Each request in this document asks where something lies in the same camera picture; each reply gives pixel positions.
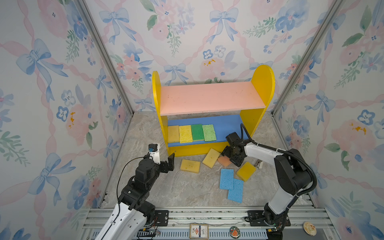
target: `round coaster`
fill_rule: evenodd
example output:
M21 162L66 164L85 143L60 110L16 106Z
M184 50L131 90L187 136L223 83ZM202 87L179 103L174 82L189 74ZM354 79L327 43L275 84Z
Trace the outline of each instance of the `round coaster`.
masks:
M303 227L304 227L305 232L308 233L309 235L311 235L311 236L316 235L316 232L317 232L316 227L313 224L311 224L310 222L305 222L303 224Z
M229 229L229 235L231 235L231 237L235 238L235 239L239 238L240 237L240 230L239 230L239 228L235 227L235 226L231 227Z

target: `pink sponge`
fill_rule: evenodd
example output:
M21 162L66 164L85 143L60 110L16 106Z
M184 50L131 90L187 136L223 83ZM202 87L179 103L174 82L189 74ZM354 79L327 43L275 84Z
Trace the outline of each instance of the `pink sponge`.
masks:
M220 156L217 161L224 167L228 167L232 163L227 156Z

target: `yellow shelf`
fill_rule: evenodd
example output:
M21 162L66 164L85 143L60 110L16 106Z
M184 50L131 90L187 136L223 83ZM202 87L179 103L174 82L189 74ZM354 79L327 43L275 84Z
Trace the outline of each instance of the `yellow shelf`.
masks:
M240 117L251 136L255 133L275 92L275 76L267 65L259 66L250 82L161 86L152 75L153 97L168 154L176 157L222 152L228 142L168 146L169 115L241 110Z

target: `wall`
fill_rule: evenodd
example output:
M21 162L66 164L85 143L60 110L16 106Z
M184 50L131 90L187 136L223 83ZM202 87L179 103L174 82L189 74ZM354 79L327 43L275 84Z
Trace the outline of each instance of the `wall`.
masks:
M275 103L332 1L86 2L131 106L154 111L152 71L163 86L215 84L249 81L267 64Z
M383 8L345 1L277 115L316 172L316 204L345 240L384 239Z
M0 239L75 239L129 115L73 2L6 0L0 18Z

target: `blue shelf board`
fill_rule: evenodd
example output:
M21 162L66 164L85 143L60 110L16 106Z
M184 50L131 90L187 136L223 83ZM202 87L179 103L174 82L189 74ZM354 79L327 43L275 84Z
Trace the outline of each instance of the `blue shelf board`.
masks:
M216 141L205 142L205 141L196 141L189 143L169 143L168 147L177 147L177 146L187 146L187 145L195 145L195 144L205 144L205 143L214 143L214 142L226 142L229 134L236 132L239 137L241 137L241 129L240 124L243 123L240 115L227 115L227 116L216 116L216 117L206 117L206 118L189 118L189 119L180 119L180 120L169 120L168 126L184 126L184 125L192 125L192 124L213 124L215 133L216 133Z

